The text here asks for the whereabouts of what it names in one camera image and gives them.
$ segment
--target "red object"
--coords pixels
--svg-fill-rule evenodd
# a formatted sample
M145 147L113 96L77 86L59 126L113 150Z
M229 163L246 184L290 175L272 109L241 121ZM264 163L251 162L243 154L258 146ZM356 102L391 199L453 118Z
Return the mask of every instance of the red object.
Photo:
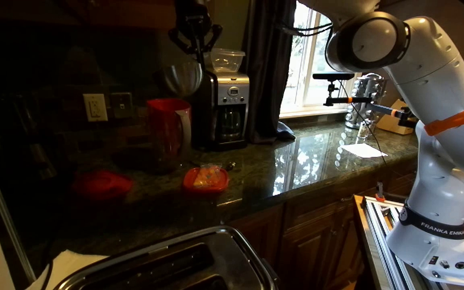
M98 170L80 175L72 183L72 191L87 200L105 202L125 197L132 191L132 181L122 175Z
M185 173L182 189L192 196L219 196L229 187L229 173L222 168L212 170L209 179L208 168L192 168Z

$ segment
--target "kitchen counter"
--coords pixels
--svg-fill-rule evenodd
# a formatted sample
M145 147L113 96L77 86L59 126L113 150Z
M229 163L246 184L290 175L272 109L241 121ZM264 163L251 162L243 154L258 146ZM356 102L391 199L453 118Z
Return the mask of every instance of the kitchen counter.
M43 220L21 231L35 271L63 250L114 255L200 228L225 225L304 196L359 181L383 181L415 165L415 138L375 131L366 144L385 158L357 158L341 149L356 142L356 131L343 125L295 129L296 141L275 146L248 146L229 152L193 150L190 163L171 175L125 171L132 192L121 204L77 204L64 199ZM180 192L183 173L193 165L235 165L227 192L216 199Z

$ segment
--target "backsplash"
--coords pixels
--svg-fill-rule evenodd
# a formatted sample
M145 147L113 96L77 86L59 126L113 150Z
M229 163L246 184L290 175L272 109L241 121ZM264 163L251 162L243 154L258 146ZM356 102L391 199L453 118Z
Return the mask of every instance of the backsplash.
M146 146L145 100L171 96L164 51L185 60L163 33L0 22L0 167L84 168ZM108 121L87 121L82 94L105 94Z

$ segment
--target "metal rod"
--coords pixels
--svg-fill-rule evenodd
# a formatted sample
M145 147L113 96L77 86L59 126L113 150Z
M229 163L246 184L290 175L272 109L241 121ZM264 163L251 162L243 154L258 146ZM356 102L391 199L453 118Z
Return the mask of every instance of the metal rod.
M3 225L5 225L5 228L6 228L6 233L8 233L8 236L9 236L11 245L13 245L13 249L14 249L14 252L18 254L21 268L22 268L22 271L24 271L29 284L32 284L32 283L37 279L37 276L35 276L35 273L34 273L32 265L30 265L29 260L27 260L27 255L26 255L24 247L22 247L22 244L21 244L21 239L19 239L19 236L18 236L18 231L16 231L13 221L11 221L11 216L9 216L9 212L8 212L8 208L6 208L5 199L3 199L3 196L1 196L1 191L0 191L0 216L1 216L1 220L3 220Z

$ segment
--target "window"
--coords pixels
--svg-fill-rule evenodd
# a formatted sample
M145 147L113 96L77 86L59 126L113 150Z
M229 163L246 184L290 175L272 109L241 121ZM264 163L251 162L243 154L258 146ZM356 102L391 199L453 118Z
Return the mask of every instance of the window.
M328 25L325 17L309 10L296 2L293 28L316 28ZM325 62L324 51L328 39L328 31L312 38L293 36L291 60L288 81L280 105L280 120L299 118L312 115L333 115L348 110L348 105L338 104L324 107L328 97L328 81L312 80L316 73L335 73ZM353 81L343 83L349 94ZM345 97L345 91L333 92L333 97Z

